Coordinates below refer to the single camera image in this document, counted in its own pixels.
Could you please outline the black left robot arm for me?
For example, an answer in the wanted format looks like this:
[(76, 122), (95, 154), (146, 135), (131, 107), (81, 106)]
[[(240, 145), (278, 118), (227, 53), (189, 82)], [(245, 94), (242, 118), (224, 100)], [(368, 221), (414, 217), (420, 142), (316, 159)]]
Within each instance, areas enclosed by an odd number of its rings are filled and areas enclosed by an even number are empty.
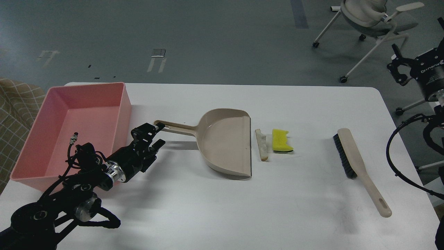
[(127, 183), (139, 172), (146, 172), (157, 159), (165, 141), (153, 142), (165, 124), (145, 123), (131, 131), (132, 142), (108, 158), (91, 143), (76, 145), (74, 133), (68, 146), (68, 167), (43, 192), (37, 202), (26, 204), (11, 216), (10, 227), (1, 232), (2, 250), (55, 250), (78, 226), (116, 229), (121, 221), (102, 207), (95, 188), (108, 191), (117, 182)]

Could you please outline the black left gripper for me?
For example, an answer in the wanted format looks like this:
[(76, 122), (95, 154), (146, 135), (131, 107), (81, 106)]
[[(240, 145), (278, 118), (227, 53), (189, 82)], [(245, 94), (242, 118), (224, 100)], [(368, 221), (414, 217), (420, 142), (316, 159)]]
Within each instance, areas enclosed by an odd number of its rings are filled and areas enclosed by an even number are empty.
[(113, 181), (126, 183), (138, 172), (146, 172), (156, 160), (156, 154), (160, 148), (165, 145), (162, 139), (158, 139), (151, 145), (156, 134), (164, 128), (165, 124), (157, 122), (154, 125), (144, 123), (131, 130), (132, 146), (121, 147), (106, 159), (107, 174), (112, 177)]

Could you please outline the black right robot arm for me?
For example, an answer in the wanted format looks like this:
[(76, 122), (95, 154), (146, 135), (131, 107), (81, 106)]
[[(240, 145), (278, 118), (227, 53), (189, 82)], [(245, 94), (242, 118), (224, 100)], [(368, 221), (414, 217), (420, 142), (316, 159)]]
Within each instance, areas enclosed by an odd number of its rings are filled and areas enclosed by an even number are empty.
[(399, 116), (397, 111), (393, 114), (396, 128), (385, 149), (386, 155), (390, 155), (389, 166), (395, 169), (395, 175), (401, 180), (443, 200), (443, 191), (425, 187), (436, 178), (443, 184), (443, 171), (439, 171), (439, 167), (430, 169), (420, 176), (419, 181), (414, 181), (399, 164), (394, 163), (396, 135), (404, 142), (414, 166), (443, 160), (443, 100), (438, 99), (439, 95), (443, 95), (443, 43), (412, 58), (402, 56), (397, 45), (392, 44), (392, 48), (394, 54), (387, 65), (390, 75), (401, 86), (417, 84), (421, 98), (419, 105), (403, 116)]

